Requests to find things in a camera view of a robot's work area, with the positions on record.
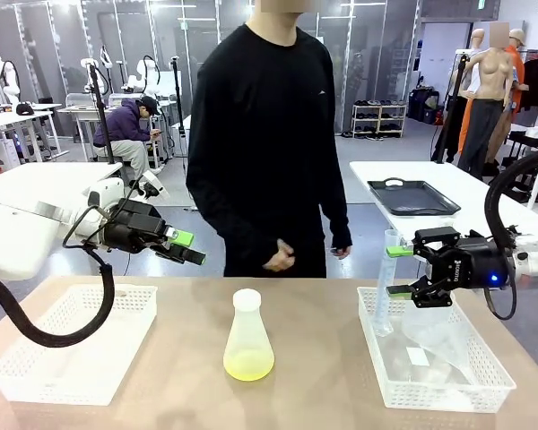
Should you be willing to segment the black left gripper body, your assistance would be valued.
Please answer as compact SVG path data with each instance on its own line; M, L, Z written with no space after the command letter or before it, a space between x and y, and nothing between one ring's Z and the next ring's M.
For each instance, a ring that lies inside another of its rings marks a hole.
M167 239L166 221L148 203L121 198L110 215L113 219L101 230L101 244L109 249L139 254Z

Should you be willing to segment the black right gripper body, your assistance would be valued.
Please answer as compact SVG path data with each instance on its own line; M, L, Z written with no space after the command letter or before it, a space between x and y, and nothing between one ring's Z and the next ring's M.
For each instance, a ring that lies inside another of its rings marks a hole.
M504 288L508 263L494 241L485 237L463 237L442 247L445 276L451 289Z

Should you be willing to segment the person's right hand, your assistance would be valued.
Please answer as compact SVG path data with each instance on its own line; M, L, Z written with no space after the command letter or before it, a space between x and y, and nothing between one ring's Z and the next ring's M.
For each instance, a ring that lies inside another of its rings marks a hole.
M277 240L277 252L264 264L267 271L279 272L287 271L295 263L294 250L281 239Z

